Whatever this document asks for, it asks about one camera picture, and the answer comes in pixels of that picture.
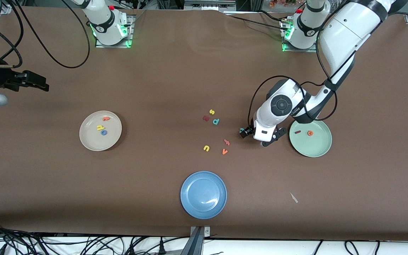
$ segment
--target black circular joint cap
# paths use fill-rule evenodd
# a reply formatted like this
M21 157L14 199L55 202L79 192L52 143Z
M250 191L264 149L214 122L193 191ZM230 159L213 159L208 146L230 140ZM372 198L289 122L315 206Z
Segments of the black circular joint cap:
M285 116L292 110L292 101L286 95L277 95L272 98L270 109L276 116Z

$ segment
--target brown tabletop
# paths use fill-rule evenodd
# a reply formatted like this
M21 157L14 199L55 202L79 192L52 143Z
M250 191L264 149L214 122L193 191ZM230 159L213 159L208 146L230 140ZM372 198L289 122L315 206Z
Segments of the brown tabletop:
M84 58L84 34L69 10L26 7L26 13L58 60L73 65ZM244 17L274 24L258 14ZM262 148L238 134L264 79L324 80L315 54L282 52L277 29L217 11L146 11L135 29L131 49L92 47L84 66L66 69L25 26L18 70L45 76L50 92L0 89L10 100L0 107L0 224L164 236L210 225L220 237L408 239L408 25L402 17L388 18L356 54L337 111L325 121L332 147L320 158L297 153L288 136ZM1 18L0 31L16 41L13 13ZM0 39L0 55L8 48ZM16 63L16 56L7 61ZM254 110L275 82L260 90ZM210 109L217 126L202 120ZM120 117L123 135L112 149L92 152L78 131L99 110ZM181 185L196 171L218 174L228 189L225 208L207 221L192 218L180 203Z

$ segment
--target table surface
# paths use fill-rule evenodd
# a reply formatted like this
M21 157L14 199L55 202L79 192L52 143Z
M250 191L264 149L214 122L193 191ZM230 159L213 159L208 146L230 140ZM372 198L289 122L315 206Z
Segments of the table surface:
M84 58L84 34L69 10L26 13L61 62ZM1 18L0 31L16 40L15 15ZM93 47L84 66L66 69L25 26L18 70L45 76L50 92L0 89L10 100L0 107L0 224L163 236L209 225L221 237L408 239L408 25L388 18L356 54L338 109L325 121L332 147L320 158L300 155L288 137L267 148L239 137L267 77L324 80L315 54L282 52L279 39L276 29L217 11L146 11L131 49ZM0 55L7 49L0 39ZM254 109L274 83L260 90ZM210 109L217 126L202 120ZM92 152L78 131L99 110L116 113L123 134L112 149ZM206 221L180 203L180 187L196 171L218 174L228 189L223 211Z

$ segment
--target white floor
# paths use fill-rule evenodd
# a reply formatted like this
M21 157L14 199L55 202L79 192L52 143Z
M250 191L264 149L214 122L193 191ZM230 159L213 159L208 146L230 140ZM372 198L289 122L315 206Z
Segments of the white floor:
M108 237L104 242L114 239L115 237ZM86 242L87 237L53 237L45 238L48 242ZM116 240L109 244L115 249L118 254L123 253L130 245L131 237L124 237L123 240ZM181 250L187 238L178 239L172 242L165 243L166 251ZM142 241L135 247L135 252L143 255L140 252L146 251L151 247L159 244L159 237L150 237ZM359 255L374 255L374 250L377 245L376 242L353 242L359 252ZM222 255L311 255L313 254L319 241L276 241L276 240L206 240L204 244L203 255L214 255L222 252ZM52 249L61 255L79 255L85 243L76 245L51 245ZM96 245L86 254L92 254L102 247L101 244ZM24 247L19 246L20 250L25 252ZM356 254L349 245L349 249L353 254ZM153 249L150 254L158 252L158 248ZM101 250L98 255L113 255L109 249ZM8 247L5 255L16 255L13 248ZM317 252L317 255L349 255L344 248L344 242L324 241ZM408 242L381 242L378 255L408 255Z

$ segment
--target blue plate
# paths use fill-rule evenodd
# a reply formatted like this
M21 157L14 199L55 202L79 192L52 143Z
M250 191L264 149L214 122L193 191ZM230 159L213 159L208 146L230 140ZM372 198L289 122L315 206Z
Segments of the blue plate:
M226 204L225 183L216 174L200 171L188 176L180 190L180 200L187 213L207 220L217 216Z

